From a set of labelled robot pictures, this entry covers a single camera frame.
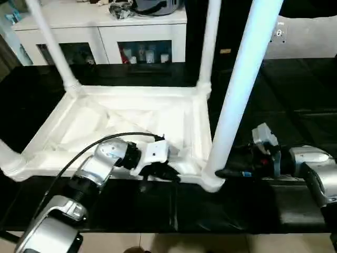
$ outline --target cable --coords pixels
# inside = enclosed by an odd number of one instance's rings
[[[80,153],[78,153],[55,177],[55,179],[53,180],[53,182],[51,183],[51,185],[49,186],[49,188],[46,190],[46,192],[44,193],[44,196],[42,198],[42,200],[40,201],[34,215],[32,219],[35,219],[37,217],[37,215],[40,212],[41,206],[43,205],[45,199],[47,198],[47,196],[49,195],[51,189],[53,188],[53,186],[55,185],[55,183],[60,179],[60,177],[63,175],[63,173],[70,167],[70,165],[73,164],[73,162],[75,162],[81,155],[83,155],[86,151],[88,151],[89,149],[91,149],[93,146],[100,144],[103,141],[112,139],[112,138],[117,138],[117,137],[121,137],[121,136],[127,136],[127,135],[145,135],[145,136],[150,136],[150,137],[154,137],[155,141],[159,141],[159,140],[164,140],[164,137],[161,137],[159,135],[156,134],[152,134],[152,133],[143,133],[143,132],[129,132],[129,133],[117,133],[117,134],[112,134],[112,135],[108,135],[106,137],[103,137],[101,139],[99,139],[98,141],[95,141],[94,143],[90,144],[89,146],[87,146],[85,149],[83,149]]]

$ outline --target white vertical post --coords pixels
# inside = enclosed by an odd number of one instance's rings
[[[214,172],[226,165],[282,3],[283,0],[253,0],[216,127],[212,150],[202,173],[203,183],[208,191],[217,191],[224,183]]]
[[[63,85],[66,92],[73,97],[78,97],[82,90],[79,81],[74,77],[63,53],[60,45],[57,43],[50,27],[47,24],[41,10],[38,0],[26,0],[26,3],[31,11],[32,16],[35,18],[43,36],[46,39],[48,50],[54,60],[58,72],[63,79]]]
[[[0,168],[5,175],[22,170],[26,166],[25,158],[13,151],[0,139]]]
[[[202,48],[201,65],[197,87],[211,91],[211,75],[221,10],[221,0],[209,0],[207,11],[204,44]]]

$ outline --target white tray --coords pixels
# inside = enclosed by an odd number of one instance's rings
[[[195,87],[83,89],[87,94],[83,98],[72,99],[67,93],[63,96],[23,151],[28,159],[26,168],[9,177],[23,181],[31,176],[55,176],[78,152],[103,136],[152,132],[165,135],[189,164],[179,169],[182,182],[200,183],[212,145],[206,94]],[[143,136],[123,139],[137,144],[153,141]],[[87,151],[64,176],[71,176],[92,152]],[[112,177],[133,178],[123,168],[116,168]]]

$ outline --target black table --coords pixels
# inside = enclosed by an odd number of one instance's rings
[[[72,67],[85,85],[194,86],[184,64]],[[212,134],[231,70],[213,74],[209,99]],[[263,63],[235,145],[266,122],[287,145],[312,144],[337,156],[335,59],[269,60]],[[21,152],[64,94],[54,67],[18,67],[0,83],[0,138]],[[16,183],[0,176],[0,230],[24,230],[52,178]],[[58,186],[64,184],[62,179]],[[327,232],[319,208],[301,181],[233,179],[218,193],[193,184],[110,180],[81,231],[288,233]]]

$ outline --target tiled floor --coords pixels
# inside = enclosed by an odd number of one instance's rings
[[[164,235],[152,233],[86,233],[81,253],[123,253],[142,246],[152,253],[334,253],[328,234],[289,235]],[[0,241],[0,252],[14,245]]]

